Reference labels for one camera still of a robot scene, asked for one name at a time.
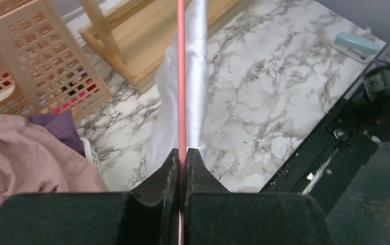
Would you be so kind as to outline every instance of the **light blue stapler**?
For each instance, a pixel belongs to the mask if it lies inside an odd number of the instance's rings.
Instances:
[[[347,32],[338,33],[332,47],[362,64],[372,61],[380,50],[378,43]]]

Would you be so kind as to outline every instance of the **white marble table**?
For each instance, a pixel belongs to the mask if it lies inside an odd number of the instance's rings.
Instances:
[[[384,44],[313,0],[255,0],[209,39],[205,163],[230,191],[259,191],[363,70],[330,47],[340,31]],[[79,132],[96,147],[110,189],[130,190],[147,177],[158,92],[137,94],[84,50],[115,96]]]

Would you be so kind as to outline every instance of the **white satin fabric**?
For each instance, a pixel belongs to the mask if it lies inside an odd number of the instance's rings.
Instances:
[[[208,101],[207,65],[207,5],[208,0],[192,0],[185,12],[186,28],[186,142],[204,158],[206,146],[201,139]],[[173,148],[178,148],[177,121],[177,35],[156,73],[156,83],[162,98],[157,121],[153,126],[147,154],[147,171],[152,174],[165,161]]]

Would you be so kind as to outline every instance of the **black padded jaw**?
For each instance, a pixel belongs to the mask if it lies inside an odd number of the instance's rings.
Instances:
[[[229,192],[206,168],[200,151],[190,148],[185,162],[185,197],[194,192]]]
[[[177,245],[178,174],[172,150],[132,192],[14,195],[0,206],[0,244]]]
[[[321,208],[308,196],[194,193],[187,200],[186,245],[333,244]]]

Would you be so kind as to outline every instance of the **pink stick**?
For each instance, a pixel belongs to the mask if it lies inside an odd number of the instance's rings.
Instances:
[[[177,0],[177,83],[179,115],[179,159],[186,160],[186,51],[184,30],[184,0]]]
[[[184,244],[184,162],[186,160],[186,50],[184,0],[177,0],[177,95],[179,118],[181,244]]]

